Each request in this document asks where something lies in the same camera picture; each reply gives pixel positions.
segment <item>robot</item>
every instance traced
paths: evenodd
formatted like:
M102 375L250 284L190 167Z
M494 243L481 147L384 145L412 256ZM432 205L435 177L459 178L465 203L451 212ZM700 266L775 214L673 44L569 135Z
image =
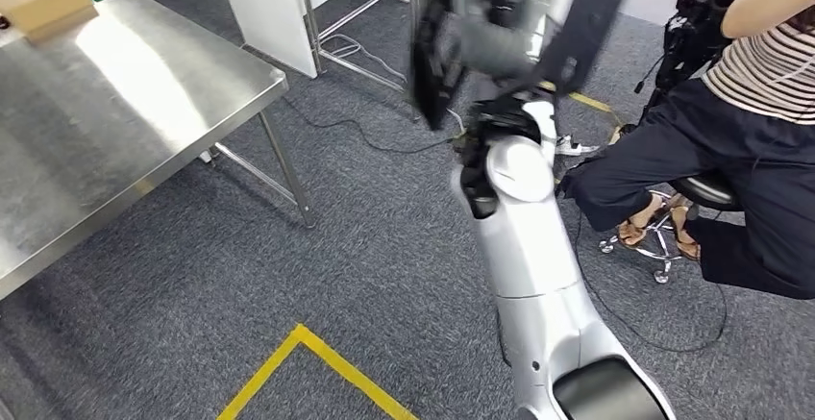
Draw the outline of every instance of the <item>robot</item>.
M432 129L469 72L488 76L497 90L468 112L451 186L486 257L519 420L676 418L594 308L552 173L557 102L585 83L622 1L428 0L413 35L409 90ZM678 7L700 24L712 14L711 1ZM708 33L718 43L706 52L709 61L727 41ZM440 46L449 48L444 56ZM684 75L679 57L665 61L657 79Z

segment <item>chrome stool base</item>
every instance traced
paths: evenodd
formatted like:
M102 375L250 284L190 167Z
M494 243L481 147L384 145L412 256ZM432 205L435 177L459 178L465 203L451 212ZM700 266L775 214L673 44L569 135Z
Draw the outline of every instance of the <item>chrome stool base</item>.
M670 202L672 201L673 196L661 191L651 191L651 193L659 196L659 198L662 199L662 206L657 211L654 221L645 227L645 239L643 239L642 243L645 243L649 237L655 238L659 244L660 252L652 252L641 246L631 250L635 250L640 255L650 259L662 261L662 269L654 272L654 280L658 284L667 284L670 279L669 273L671 272L673 261L682 258L681 255L673 254L668 249L668 243L665 240L666 235L668 235L670 238L674 238L674 227L671 225L670 212L670 208L672 207ZM613 235L607 240L600 241L600 245L598 247L604 254L610 254L614 251L614 244L618 243L619 241L619 237L617 235Z

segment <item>black pants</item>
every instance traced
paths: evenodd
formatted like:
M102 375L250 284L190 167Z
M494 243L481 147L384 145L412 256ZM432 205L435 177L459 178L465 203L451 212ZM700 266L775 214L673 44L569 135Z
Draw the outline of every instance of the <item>black pants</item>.
M736 191L746 226L688 220L704 278L815 298L815 126L743 111L688 81L560 188L607 231L649 205L647 186L714 169Z

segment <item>cardboard box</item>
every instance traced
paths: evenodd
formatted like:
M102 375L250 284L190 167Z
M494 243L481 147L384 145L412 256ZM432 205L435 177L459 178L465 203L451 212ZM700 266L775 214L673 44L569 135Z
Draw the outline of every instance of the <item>cardboard box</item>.
M91 0L0 0L0 14L28 40L40 42L98 13Z

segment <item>black stool seat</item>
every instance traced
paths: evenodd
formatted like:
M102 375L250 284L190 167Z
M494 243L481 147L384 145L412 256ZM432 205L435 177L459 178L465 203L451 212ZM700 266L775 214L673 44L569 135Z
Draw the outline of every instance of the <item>black stool seat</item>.
M695 177L680 178L671 182L679 194L702 207L722 211L741 211L733 188L718 171L706 172Z

